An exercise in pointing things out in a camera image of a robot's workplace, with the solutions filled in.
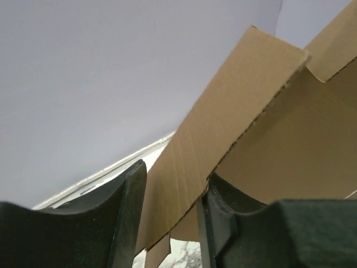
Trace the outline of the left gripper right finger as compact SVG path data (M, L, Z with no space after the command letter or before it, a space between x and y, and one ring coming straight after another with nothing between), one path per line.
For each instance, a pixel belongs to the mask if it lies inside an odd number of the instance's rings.
M356 201L263 204L213 173L205 194L205 266L355 267Z

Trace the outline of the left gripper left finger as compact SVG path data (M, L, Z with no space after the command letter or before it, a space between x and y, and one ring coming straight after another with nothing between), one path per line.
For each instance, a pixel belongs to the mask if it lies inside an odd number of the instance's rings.
M57 208L1 203L2 267L131 267L147 181L138 160Z

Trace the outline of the cardboard box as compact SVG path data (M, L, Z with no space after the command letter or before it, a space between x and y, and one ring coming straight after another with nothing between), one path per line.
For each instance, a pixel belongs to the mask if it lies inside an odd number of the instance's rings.
M217 172L253 198L356 189L356 2L304 49L250 26L149 169L138 249L198 238L196 201Z

